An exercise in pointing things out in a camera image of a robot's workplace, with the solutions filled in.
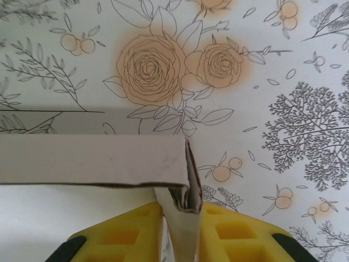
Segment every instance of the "dark gray tree illustration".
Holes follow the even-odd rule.
[[[290,233],[302,244],[303,247],[315,253],[315,257],[320,262],[339,261],[337,254],[344,252],[349,254],[349,236],[342,232],[335,232],[330,221],[326,221],[319,227],[318,235],[325,235],[326,243],[319,243],[316,237],[310,237],[304,228],[290,227]]]
[[[266,123],[263,148],[274,151],[275,170],[282,173],[308,159],[305,178],[324,191],[341,189],[349,175],[349,71],[342,78],[347,91],[338,97],[327,87],[299,82],[289,96],[271,104],[278,118]]]

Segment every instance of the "yellow plastic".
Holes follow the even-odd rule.
[[[151,203],[80,231],[87,241],[71,262],[160,261],[163,211]]]
[[[272,234],[288,232],[256,218],[204,203],[199,262],[294,262]]]

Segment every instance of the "cardboard box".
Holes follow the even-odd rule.
[[[1,135],[0,184],[149,187],[169,227],[176,261],[192,262],[201,185],[181,136]]]

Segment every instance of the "wallpaper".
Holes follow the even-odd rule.
[[[348,1],[2,0],[0,19],[0,133],[184,135],[205,201],[349,261]]]

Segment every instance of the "orange berry drawing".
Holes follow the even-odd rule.
[[[322,201],[322,203],[319,206],[319,210],[323,213],[328,212],[330,209],[338,212],[337,208],[333,205],[338,203],[337,201],[328,201],[325,198],[320,198],[320,200]],[[314,221],[314,223],[316,223],[316,215],[319,214],[318,213],[318,209],[316,207],[311,207],[308,209],[308,212],[304,215],[302,215],[302,217],[311,217],[311,219]]]
[[[263,196],[265,199],[272,200],[272,205],[264,212],[263,216],[266,214],[269,214],[275,207],[278,209],[287,209],[292,205],[292,197],[293,197],[293,191],[288,188],[284,187],[282,189],[279,189],[279,186],[276,185],[276,197],[274,196]]]
[[[284,37],[290,39],[289,31],[296,29],[298,25],[298,6],[297,3],[292,0],[277,1],[277,10],[271,12],[265,19],[264,22],[272,21],[277,18],[278,21],[274,21],[271,26],[277,27],[282,26],[282,33]]]
[[[74,56],[79,56],[83,53],[93,53],[96,49],[96,43],[105,47],[103,43],[91,38],[99,32],[100,26],[90,29],[87,34],[83,32],[81,37],[77,37],[76,34],[73,34],[73,26],[67,14],[64,14],[64,21],[68,30],[64,28],[53,28],[50,30],[51,33],[62,35],[59,42],[64,50],[67,50]]]
[[[227,152],[224,153],[218,165],[203,165],[197,168],[197,171],[207,170],[205,178],[212,175],[217,182],[225,182],[232,175],[243,177],[238,171],[242,166],[242,160],[238,157],[233,157],[229,160],[228,165],[223,165],[227,158]]]

